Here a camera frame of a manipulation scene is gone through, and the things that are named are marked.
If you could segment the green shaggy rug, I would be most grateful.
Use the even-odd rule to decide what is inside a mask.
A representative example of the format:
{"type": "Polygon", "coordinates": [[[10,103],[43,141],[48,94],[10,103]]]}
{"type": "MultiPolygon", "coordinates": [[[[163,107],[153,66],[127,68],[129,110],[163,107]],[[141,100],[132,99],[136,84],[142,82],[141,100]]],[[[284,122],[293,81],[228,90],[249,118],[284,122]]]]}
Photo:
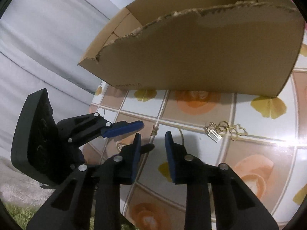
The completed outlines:
{"type": "Polygon", "coordinates": [[[21,207],[10,203],[4,203],[4,206],[22,229],[26,229],[26,226],[37,212],[37,210],[32,207],[21,207]]]}

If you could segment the white curtain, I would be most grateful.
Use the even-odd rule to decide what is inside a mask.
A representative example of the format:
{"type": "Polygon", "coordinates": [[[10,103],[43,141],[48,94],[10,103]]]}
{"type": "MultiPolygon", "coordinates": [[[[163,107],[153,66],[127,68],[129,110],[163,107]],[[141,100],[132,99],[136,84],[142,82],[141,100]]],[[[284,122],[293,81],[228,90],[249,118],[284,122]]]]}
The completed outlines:
{"type": "Polygon", "coordinates": [[[12,0],[1,17],[1,156],[27,96],[47,89],[54,119],[85,114],[100,79],[78,65],[119,11],[112,0],[12,0]]]}

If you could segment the brown cardboard box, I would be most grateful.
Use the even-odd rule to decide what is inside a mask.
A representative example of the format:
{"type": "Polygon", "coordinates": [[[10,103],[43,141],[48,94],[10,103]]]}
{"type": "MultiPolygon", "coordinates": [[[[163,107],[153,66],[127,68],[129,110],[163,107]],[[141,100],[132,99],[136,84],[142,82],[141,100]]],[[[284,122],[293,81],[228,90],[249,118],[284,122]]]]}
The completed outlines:
{"type": "Polygon", "coordinates": [[[299,56],[304,24],[291,0],[136,0],[79,65],[118,89],[276,97],[299,56]]]}

